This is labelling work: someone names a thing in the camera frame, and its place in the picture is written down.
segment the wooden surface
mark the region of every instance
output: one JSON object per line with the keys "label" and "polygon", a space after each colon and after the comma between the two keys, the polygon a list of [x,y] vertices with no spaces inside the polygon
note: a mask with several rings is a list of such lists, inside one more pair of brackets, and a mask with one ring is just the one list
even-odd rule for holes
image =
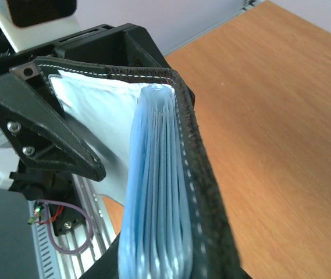
{"label": "wooden surface", "polygon": [[196,95],[244,268],[331,279],[331,35],[266,1],[168,61]]}
{"label": "wooden surface", "polygon": [[123,221],[124,207],[107,197],[103,197],[103,201],[106,205],[109,217],[111,218],[113,229],[116,234],[119,234]]}

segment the hole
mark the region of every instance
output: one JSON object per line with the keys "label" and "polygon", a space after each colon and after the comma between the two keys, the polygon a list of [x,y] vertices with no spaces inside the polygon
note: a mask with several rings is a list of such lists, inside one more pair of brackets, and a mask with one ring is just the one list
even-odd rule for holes
{"label": "hole", "polygon": [[51,264],[51,262],[48,262],[46,264],[44,264],[44,268],[46,268],[47,266],[49,266]]}
{"label": "hole", "polygon": [[47,262],[50,259],[50,256],[48,256],[46,259],[43,259],[43,262]]}
{"label": "hole", "polygon": [[42,255],[41,255],[41,257],[45,257],[47,254],[49,254],[50,253],[50,251],[46,251],[45,253],[43,253]]}
{"label": "hole", "polygon": [[96,32],[96,31],[99,31],[99,29],[94,29],[94,30],[91,30],[91,31],[89,31],[87,33],[84,33],[82,35],[77,35],[77,36],[72,37],[72,38],[67,38],[67,39],[61,40],[59,42],[66,42],[66,41],[70,41],[70,40],[75,40],[76,38],[79,38],[79,37],[86,37],[88,34]]}
{"label": "hole", "polygon": [[49,274],[48,276],[45,277],[45,279],[49,279],[50,277],[52,277],[54,275],[54,273]]}
{"label": "hole", "polygon": [[30,77],[33,75],[33,70],[31,68],[25,68],[23,70],[23,74],[26,76],[26,77]]}
{"label": "hole", "polygon": [[53,267],[49,267],[48,269],[46,269],[45,271],[44,271],[44,273],[48,273],[49,271],[51,271],[53,269]]}

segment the white wall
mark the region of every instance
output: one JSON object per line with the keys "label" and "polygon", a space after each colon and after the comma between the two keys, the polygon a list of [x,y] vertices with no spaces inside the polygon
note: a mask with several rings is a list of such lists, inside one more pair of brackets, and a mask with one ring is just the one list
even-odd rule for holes
{"label": "white wall", "polygon": [[238,14],[247,0],[77,0],[67,19],[17,28],[0,13],[0,27],[15,51],[101,24],[145,27],[167,54],[193,37]]}
{"label": "white wall", "polygon": [[108,23],[147,28],[163,53],[236,15],[247,0],[79,0],[82,29]]}
{"label": "white wall", "polygon": [[331,32],[331,0],[271,0],[290,12]]}

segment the purple wire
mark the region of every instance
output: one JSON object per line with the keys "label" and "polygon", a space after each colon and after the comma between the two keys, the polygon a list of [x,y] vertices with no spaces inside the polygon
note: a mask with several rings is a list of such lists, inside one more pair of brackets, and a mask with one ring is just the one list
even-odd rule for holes
{"label": "purple wire", "polygon": [[[72,204],[67,203],[67,202],[49,201],[47,199],[40,199],[38,201],[39,202],[42,202],[42,203],[45,203],[45,204],[61,205],[61,206],[65,206],[67,208],[72,208],[72,209],[78,211],[79,213],[81,213],[85,217],[85,219],[87,220],[87,223],[88,223],[88,226],[89,226],[88,237],[87,237],[86,241],[84,242],[84,244],[82,244],[82,246],[76,248],[75,250],[64,250],[63,248],[59,247],[55,243],[54,237],[53,237],[52,232],[51,232],[51,226],[52,226],[52,224],[51,223],[48,223],[47,224],[48,236],[49,236],[49,239],[50,239],[50,243],[51,243],[51,245],[53,245],[53,247],[55,248],[55,250],[57,250],[59,253],[62,253],[62,254],[74,255],[74,254],[80,253],[81,251],[85,250],[86,247],[89,246],[90,239],[93,238],[94,232],[93,232],[93,223],[91,221],[91,218],[89,217],[88,213],[86,213],[85,210],[77,207],[76,205],[72,205]],[[50,216],[49,216],[49,210],[46,209],[46,212],[47,212],[47,219],[49,219],[50,218]]]}

